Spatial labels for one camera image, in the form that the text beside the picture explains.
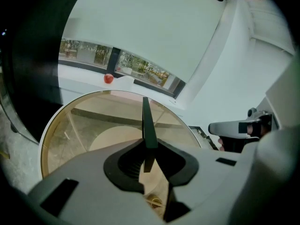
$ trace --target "apple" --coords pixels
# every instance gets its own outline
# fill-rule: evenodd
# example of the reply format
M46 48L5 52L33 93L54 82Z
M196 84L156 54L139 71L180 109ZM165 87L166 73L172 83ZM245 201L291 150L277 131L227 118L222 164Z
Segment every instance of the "apple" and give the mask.
M111 75L109 73L104 75L104 82L105 83L112 83L112 81L113 81L113 75Z

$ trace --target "black window frame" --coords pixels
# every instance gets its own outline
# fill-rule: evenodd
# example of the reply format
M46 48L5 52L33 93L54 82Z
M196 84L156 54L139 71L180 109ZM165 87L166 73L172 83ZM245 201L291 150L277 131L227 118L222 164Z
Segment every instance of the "black window frame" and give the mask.
M109 57L106 69L94 66L92 64L79 62L77 60L64 60L64 59L58 58L58 63L62 64L62 65L74 67L74 68L86 69L86 70L97 72L97 73L111 74L115 78L119 78L119 77L122 77L122 76L130 76L128 74L117 71L117 66L118 66L120 55L121 55L122 51L123 50L121 50L119 48L116 48L116 47L112 48L112 52L111 52L111 55ZM176 99L178 97L178 95L183 90L184 86L186 85L186 83L184 81L180 80L179 83L177 84L177 86L175 87L174 92L170 92L167 89L152 85L152 84L150 84L146 81L143 81L141 79L138 79L136 77L133 77L133 78L134 78L134 84L140 85L142 87L145 87L145 88L148 88L148 89L151 89L151 90L154 90L156 92L163 93L163 94L165 94L167 96L170 96L174 99Z

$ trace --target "glass table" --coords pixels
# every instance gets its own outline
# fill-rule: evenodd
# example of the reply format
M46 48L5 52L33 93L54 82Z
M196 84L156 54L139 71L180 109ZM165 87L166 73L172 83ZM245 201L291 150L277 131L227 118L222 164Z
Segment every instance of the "glass table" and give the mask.
M149 99L149 104L157 138L200 148L192 131L173 112L154 100ZM143 96L125 91L94 92L64 106L40 142L42 178L82 153L142 138L142 112ZM141 172L139 182L145 187L146 200L163 213L168 182L157 162L150 173Z

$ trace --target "gray floor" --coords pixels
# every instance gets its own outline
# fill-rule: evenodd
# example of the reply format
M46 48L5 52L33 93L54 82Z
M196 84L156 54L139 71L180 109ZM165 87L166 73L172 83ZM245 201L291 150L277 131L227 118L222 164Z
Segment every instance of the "gray floor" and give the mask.
M38 183L38 145L13 133L10 122L0 106L0 150L10 159L0 156L2 170L8 182L28 193Z

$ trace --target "ceiling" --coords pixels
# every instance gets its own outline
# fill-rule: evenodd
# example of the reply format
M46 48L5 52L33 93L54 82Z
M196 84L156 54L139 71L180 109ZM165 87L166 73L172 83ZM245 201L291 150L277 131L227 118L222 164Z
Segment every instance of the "ceiling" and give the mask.
M273 0L243 0L250 36L273 44L291 54L295 46L284 15Z

